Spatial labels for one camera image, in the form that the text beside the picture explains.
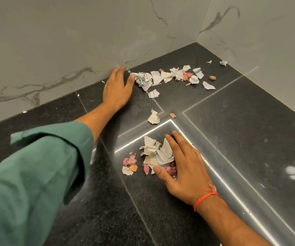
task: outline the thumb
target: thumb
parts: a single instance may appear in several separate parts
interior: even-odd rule
[[[126,91],[131,92],[133,90],[134,83],[135,83],[135,74],[130,74],[125,86]]]
[[[153,167],[154,172],[159,177],[159,179],[163,180],[168,191],[174,195],[176,190],[176,181],[167,173],[166,169],[160,166]]]

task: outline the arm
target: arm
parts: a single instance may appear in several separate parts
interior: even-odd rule
[[[201,154],[178,132],[175,140],[166,135],[173,150],[178,178],[173,179],[165,169],[155,166],[154,172],[162,179],[169,192],[188,205],[195,206],[198,199],[208,194],[212,182]],[[271,246],[245,224],[219,197],[211,195],[197,206],[197,212],[205,219],[223,246]]]
[[[83,186],[94,140],[131,95],[135,78],[125,86],[124,70],[112,72],[103,103],[76,122],[11,135],[25,147],[0,163],[0,245],[43,245],[59,207]]]

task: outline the marble wall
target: marble wall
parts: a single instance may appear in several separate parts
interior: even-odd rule
[[[198,42],[295,111],[295,0],[211,0]]]
[[[210,0],[0,0],[0,120],[193,42]]]

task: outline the rolled-up sleeve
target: rolled-up sleeve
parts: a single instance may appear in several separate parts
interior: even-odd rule
[[[0,245],[43,245],[59,207],[83,186],[94,139],[83,123],[11,135],[24,146],[0,163]]]

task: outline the red wrist thread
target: red wrist thread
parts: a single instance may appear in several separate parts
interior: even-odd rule
[[[198,208],[199,204],[205,200],[206,198],[209,198],[211,195],[216,195],[219,197],[219,194],[217,193],[217,189],[214,185],[212,185],[211,183],[208,183],[211,189],[204,189],[204,190],[210,190],[210,193],[207,193],[206,195],[203,195],[201,198],[198,199],[198,201],[196,201],[195,205],[194,205],[194,211],[196,211],[196,209]]]

